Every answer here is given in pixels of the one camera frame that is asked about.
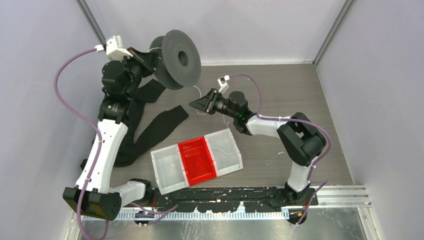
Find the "dark grey cable spool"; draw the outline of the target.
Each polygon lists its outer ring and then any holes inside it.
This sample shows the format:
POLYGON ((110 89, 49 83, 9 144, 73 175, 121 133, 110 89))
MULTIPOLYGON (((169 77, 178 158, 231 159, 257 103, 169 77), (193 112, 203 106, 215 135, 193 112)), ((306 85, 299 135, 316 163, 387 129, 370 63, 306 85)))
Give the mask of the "dark grey cable spool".
POLYGON ((199 81, 202 71, 200 54, 183 31, 174 29, 156 37, 149 52, 158 54, 154 76, 167 89, 180 90, 199 81))

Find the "aluminium front rail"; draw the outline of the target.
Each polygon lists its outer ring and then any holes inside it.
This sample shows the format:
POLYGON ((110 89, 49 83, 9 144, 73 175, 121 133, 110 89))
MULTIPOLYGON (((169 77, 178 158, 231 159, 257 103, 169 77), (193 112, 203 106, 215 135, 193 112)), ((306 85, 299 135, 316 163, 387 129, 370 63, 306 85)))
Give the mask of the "aluminium front rail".
MULTIPOLYGON (((193 212, 172 212, 165 215, 162 221, 238 221, 238 220, 292 220, 296 219, 297 212, 303 212, 305 209, 309 213, 314 209, 333 209, 333 208, 370 208, 372 204, 369 200, 367 191, 363 186, 312 186, 315 192, 312 197, 316 197, 318 205, 312 205, 312 200, 308 202, 305 208, 296 206, 285 206, 278 212, 255 212, 247 213, 242 206, 235 212, 213 213, 207 211, 201 213, 197 210, 193 212)), ((154 207, 144 207, 151 211, 154 207)))

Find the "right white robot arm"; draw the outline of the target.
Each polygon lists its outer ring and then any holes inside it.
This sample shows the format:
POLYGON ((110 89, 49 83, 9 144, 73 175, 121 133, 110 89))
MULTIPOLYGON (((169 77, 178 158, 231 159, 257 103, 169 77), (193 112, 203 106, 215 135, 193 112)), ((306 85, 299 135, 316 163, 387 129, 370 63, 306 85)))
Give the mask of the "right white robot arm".
POLYGON ((254 113, 241 91, 233 91, 225 98, 212 88, 206 95, 190 102, 189 106, 209 115, 220 113, 231 117, 241 134, 280 139, 292 160, 291 172, 283 190, 291 205, 299 205, 305 199, 313 168, 332 147, 328 133, 310 122, 305 114, 297 112, 289 117, 271 117, 254 113))

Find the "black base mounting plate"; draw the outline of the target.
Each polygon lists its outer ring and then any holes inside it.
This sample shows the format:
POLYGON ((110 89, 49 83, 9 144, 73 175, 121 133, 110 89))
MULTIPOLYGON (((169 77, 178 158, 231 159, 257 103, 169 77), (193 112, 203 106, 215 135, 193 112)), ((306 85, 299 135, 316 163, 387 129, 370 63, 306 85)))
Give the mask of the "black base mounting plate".
POLYGON ((244 207, 247 213, 272 213, 281 211, 282 207, 295 206, 301 209, 312 200, 318 205, 316 197, 312 197, 315 189, 310 187, 297 200, 295 195, 277 186, 262 187, 186 187, 171 193, 161 194, 157 188, 149 189, 144 198, 135 203, 142 207, 153 207, 164 212, 176 207, 178 213, 233 213, 244 207))

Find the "left clear plastic bin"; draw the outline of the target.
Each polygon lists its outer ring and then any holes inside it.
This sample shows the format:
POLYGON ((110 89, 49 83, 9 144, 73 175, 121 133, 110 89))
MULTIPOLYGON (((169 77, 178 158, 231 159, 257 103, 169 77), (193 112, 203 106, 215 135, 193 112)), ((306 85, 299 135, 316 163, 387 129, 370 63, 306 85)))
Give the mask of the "left clear plastic bin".
POLYGON ((161 195, 189 186, 185 168, 177 144, 150 152, 155 180, 161 195))

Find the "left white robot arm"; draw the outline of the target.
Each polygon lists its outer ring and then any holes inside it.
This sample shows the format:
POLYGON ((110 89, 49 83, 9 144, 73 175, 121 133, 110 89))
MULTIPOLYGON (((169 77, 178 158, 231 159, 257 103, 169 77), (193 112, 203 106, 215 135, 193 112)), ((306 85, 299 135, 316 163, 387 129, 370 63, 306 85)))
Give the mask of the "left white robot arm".
POLYGON ((77 54, 77 57, 101 51, 105 51, 112 60, 102 68, 104 98, 99 107, 97 124, 70 107, 59 94, 59 76, 71 60, 60 67, 53 85, 58 100, 96 131, 80 177, 73 187, 64 189, 62 197, 78 215, 113 221, 120 209, 131 202, 148 207, 154 199, 143 180, 133 179, 124 185, 111 187, 110 179, 119 147, 129 129, 129 109, 142 78, 149 77, 156 70, 158 55, 155 52, 139 52, 132 47, 125 49, 97 45, 94 49, 77 54))

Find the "red plastic bin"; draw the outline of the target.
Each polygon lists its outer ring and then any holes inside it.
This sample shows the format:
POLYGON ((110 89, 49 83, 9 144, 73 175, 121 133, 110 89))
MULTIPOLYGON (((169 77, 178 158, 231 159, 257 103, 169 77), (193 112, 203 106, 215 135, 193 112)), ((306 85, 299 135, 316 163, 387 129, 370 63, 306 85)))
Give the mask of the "red plastic bin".
POLYGON ((217 177, 215 164, 204 136, 180 142, 178 148, 190 186, 217 177))

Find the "clear plastic bin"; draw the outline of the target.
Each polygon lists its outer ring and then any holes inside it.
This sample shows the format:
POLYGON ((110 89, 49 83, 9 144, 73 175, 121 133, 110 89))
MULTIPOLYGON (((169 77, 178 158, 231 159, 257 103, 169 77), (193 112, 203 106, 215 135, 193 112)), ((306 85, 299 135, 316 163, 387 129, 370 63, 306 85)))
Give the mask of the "clear plastic bin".
POLYGON ((161 195, 189 186, 185 168, 177 144, 150 152, 155 180, 161 195))
POLYGON ((243 160, 229 128, 204 135, 215 167, 220 177, 243 169, 243 160))

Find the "right clear plastic bin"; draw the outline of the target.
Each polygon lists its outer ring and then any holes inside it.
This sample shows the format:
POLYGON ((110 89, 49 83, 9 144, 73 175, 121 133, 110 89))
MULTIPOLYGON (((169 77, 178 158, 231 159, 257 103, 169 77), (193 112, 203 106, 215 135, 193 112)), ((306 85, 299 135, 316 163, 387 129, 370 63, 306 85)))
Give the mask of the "right clear plastic bin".
POLYGON ((243 169, 243 160, 229 128, 204 135, 215 167, 220 177, 243 169))

